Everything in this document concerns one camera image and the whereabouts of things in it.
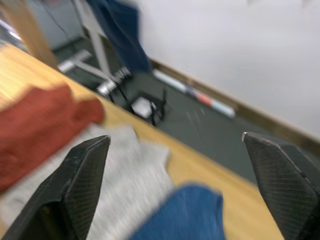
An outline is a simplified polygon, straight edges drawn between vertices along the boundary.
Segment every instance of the floor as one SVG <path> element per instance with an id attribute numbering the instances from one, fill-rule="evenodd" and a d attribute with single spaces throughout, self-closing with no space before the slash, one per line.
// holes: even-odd
<path id="1" fill-rule="evenodd" d="M 59 62 L 73 55 L 80 49 L 87 49 L 93 53 L 90 41 L 80 40 L 73 46 L 64 47 L 55 52 Z M 110 69 L 112 72 L 120 67 L 112 49 L 106 48 Z M 95 58 L 87 61 L 98 67 Z M 79 68 L 68 72 L 70 78 L 95 89 L 102 79 Z M 255 132 L 269 135 L 262 128 L 246 121 L 241 117 L 228 119 L 209 107 L 185 96 L 177 90 L 155 79 L 151 74 L 137 74 L 126 84 L 125 92 L 132 99 L 139 91 L 145 91 L 156 97 L 162 96 L 162 90 L 167 89 L 167 101 L 170 110 L 164 122 L 158 128 L 200 153 L 214 159 L 230 170 L 256 183 L 251 162 L 244 144 L 241 141 L 243 132 Z M 116 104 L 123 106 L 125 101 L 120 94 L 115 93 Z"/>

